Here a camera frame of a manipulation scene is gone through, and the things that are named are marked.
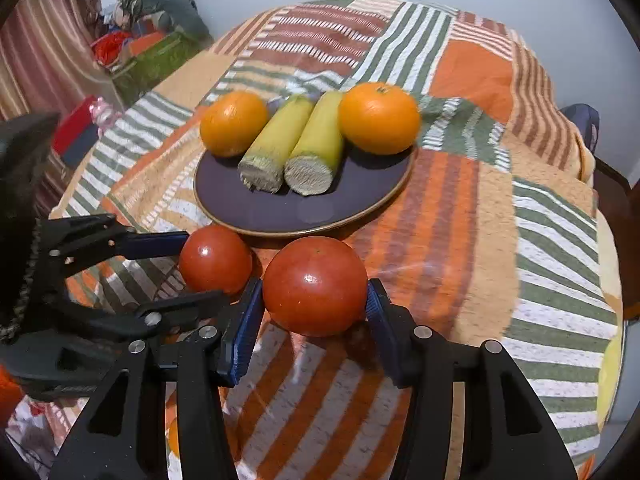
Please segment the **red tomato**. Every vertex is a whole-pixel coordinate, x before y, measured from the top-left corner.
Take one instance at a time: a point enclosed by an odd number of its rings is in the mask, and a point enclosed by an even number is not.
[[[300,238],[267,267],[262,297],[273,320],[286,330],[335,335],[364,317],[367,269],[340,240]]]
[[[222,290],[235,294],[251,275],[249,247],[231,229],[216,224],[194,231],[180,252],[178,268],[193,292]]]

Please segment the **patchwork tablecloth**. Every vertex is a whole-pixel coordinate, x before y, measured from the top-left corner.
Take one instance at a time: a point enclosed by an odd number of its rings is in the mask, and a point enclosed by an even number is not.
[[[593,158],[556,108],[535,54],[501,23],[404,0],[261,13],[129,109],[85,160],[60,213],[109,211],[140,231],[194,230],[210,222],[193,192],[206,105],[235,89],[268,100],[364,81],[415,97],[418,155],[391,204],[332,235],[416,321],[466,344],[500,340],[588,473],[618,373],[620,338],[610,341],[620,290],[617,277],[604,278],[615,263],[603,270],[600,261],[615,258],[596,195],[582,182]],[[266,267],[278,246],[247,241]],[[170,258],[114,258],[68,285],[78,301],[112,312],[184,288]],[[268,316],[247,376],[221,399],[240,478],[262,480],[386,478],[408,407],[408,392],[376,363],[364,324],[307,340]],[[80,406],[44,406],[58,444]],[[170,397],[167,424],[174,417]],[[461,423],[455,415],[450,478]],[[168,460],[179,478],[172,452]]]

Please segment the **striped tablecloth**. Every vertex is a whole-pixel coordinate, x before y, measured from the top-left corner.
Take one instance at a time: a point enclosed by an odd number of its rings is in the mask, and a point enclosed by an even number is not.
[[[418,322],[466,344],[500,340],[588,473],[620,354],[619,337],[610,344],[620,291],[602,262],[603,254],[611,261],[610,235],[582,182],[591,155],[535,55],[501,23],[404,0],[261,13],[129,109],[97,143],[60,211],[114,212],[140,231],[194,230],[209,223],[193,192],[206,105],[235,89],[268,100],[364,81],[415,97],[418,155],[384,211],[333,235]],[[267,266],[276,248],[248,242]],[[184,287],[170,258],[114,258],[68,284],[78,301],[112,312]],[[606,352],[613,365],[605,381]],[[382,374],[366,326],[307,340],[267,316],[247,376],[221,398],[240,478],[373,480],[389,474],[408,394]],[[44,406],[58,444],[80,407]],[[174,417],[170,398],[167,423]],[[458,455],[461,431],[455,415]],[[179,478],[178,459],[168,459]],[[450,461],[448,477],[459,463]]]

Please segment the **striped curtain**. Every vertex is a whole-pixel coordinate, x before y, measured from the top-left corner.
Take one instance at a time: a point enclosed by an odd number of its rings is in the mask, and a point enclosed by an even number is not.
[[[87,23],[95,22],[98,1],[18,2],[0,29],[1,118],[33,111],[66,116],[91,94],[122,107],[89,47],[94,32]]]

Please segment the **screw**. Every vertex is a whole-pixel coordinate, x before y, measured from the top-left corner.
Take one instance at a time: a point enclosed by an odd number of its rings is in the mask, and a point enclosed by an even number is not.
[[[414,328],[414,334],[416,337],[420,339],[428,339],[433,335],[433,330],[428,326],[418,325]]]
[[[200,330],[198,330],[198,335],[203,339],[210,339],[217,333],[218,329],[211,325],[203,326]]]
[[[145,346],[146,344],[144,341],[142,341],[141,339],[136,339],[135,341],[129,343],[129,352],[131,352],[132,354],[139,354],[145,349]]]
[[[502,345],[495,339],[489,339],[489,341],[484,343],[484,347],[488,352],[491,352],[492,354],[499,354],[502,351]]]
[[[160,314],[159,312],[149,312],[145,316],[145,325],[156,326],[158,323],[160,323],[161,319],[162,319],[162,314]]]

